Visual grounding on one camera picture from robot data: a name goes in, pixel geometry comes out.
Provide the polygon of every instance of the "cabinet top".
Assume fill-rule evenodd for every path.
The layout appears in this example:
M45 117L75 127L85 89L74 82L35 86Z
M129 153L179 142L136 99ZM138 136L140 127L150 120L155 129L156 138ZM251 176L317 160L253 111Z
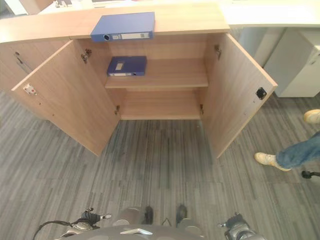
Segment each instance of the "cabinet top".
M0 20L0 43L90 38L103 15L155 12L156 35L224 33L229 30L215 2L153 3L92 8Z

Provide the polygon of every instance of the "white drawer unit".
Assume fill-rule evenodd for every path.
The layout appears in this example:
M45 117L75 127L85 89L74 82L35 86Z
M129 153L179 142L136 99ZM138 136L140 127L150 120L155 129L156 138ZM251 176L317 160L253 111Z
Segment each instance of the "white drawer unit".
M278 97L320 92L320 29L288 28L264 69L277 82Z

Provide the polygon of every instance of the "blue binder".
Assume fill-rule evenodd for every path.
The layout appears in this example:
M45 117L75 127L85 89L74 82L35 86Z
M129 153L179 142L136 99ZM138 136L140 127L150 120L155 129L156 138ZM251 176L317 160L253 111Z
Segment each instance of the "blue binder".
M105 15L94 27L91 39L94 42L152 39L154 29L154 12Z
M144 76L146 56L114 56L109 64L108 76Z

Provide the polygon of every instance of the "cabinet shelf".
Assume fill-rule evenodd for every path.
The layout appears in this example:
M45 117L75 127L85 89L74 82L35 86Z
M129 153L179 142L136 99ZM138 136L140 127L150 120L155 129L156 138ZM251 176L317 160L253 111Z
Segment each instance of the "cabinet shelf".
M109 76L105 88L207 87L203 58L148 59L144 76Z
M200 119L193 90L128 91L123 103L122 120Z

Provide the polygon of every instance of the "gray carpet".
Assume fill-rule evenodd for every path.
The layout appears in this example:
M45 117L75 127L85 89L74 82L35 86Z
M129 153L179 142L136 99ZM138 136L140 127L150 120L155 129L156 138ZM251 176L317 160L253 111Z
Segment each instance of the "gray carpet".
M197 120L121 121L96 157L0 92L0 239L31 239L39 224L74 221L87 207L116 216L151 205L155 224L175 222L183 203L210 240L225 239L217 223L235 211L268 240L319 240L320 177L300 173L320 162L282 172L252 157L312 136L319 126L302 116L319 106L320 95L271 97L218 160ZM37 239L64 229L46 226Z

